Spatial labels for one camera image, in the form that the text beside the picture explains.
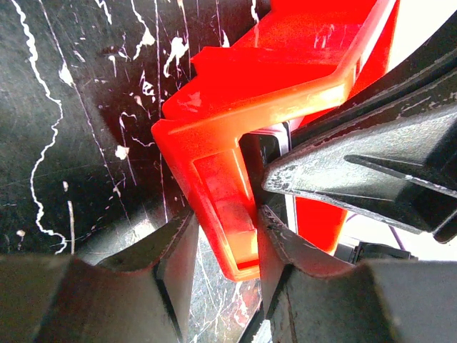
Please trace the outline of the red plastic card tray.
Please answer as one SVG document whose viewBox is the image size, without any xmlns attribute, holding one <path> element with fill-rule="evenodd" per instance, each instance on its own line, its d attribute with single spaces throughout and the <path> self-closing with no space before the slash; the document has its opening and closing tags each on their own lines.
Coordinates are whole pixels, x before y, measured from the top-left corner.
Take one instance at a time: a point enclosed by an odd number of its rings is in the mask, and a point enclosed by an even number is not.
<svg viewBox="0 0 457 343">
<path fill-rule="evenodd" d="M 233 46 L 204 47 L 196 77 L 151 129 L 225 277 L 259 276 L 256 203 L 241 137 L 344 103 L 392 35 L 397 1 L 272 1 Z"/>
</svg>

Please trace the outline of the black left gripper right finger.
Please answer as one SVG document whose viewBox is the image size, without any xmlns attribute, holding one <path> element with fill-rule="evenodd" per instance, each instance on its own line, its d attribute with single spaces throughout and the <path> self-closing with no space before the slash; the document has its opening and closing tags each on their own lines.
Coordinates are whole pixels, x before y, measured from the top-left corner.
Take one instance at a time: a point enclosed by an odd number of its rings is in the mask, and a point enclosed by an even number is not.
<svg viewBox="0 0 457 343">
<path fill-rule="evenodd" d="M 352 265 L 258 211 L 265 318 L 275 342 L 454 342 L 456 263 Z"/>
</svg>

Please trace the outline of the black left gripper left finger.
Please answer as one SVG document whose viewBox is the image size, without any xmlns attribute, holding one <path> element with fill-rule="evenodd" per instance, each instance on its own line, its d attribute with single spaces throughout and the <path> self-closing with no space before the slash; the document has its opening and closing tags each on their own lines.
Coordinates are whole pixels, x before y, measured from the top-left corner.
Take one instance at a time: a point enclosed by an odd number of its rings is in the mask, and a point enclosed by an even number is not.
<svg viewBox="0 0 457 343">
<path fill-rule="evenodd" d="M 190 209 L 91 265 L 72 255 L 1 257 L 3 342 L 184 342 L 199 224 Z"/>
</svg>

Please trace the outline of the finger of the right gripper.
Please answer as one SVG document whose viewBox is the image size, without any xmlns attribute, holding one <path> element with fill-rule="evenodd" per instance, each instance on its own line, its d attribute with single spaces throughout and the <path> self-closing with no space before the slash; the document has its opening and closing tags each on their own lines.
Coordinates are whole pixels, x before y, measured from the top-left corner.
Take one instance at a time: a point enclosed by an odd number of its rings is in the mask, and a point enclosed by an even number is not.
<svg viewBox="0 0 457 343">
<path fill-rule="evenodd" d="M 388 73 L 345 104 L 292 133 L 310 139 L 420 89 L 456 65 L 456 2 L 401 1 Z"/>
<path fill-rule="evenodd" d="M 456 73 L 354 119 L 323 124 L 266 168 L 262 186 L 451 241 Z"/>
</svg>

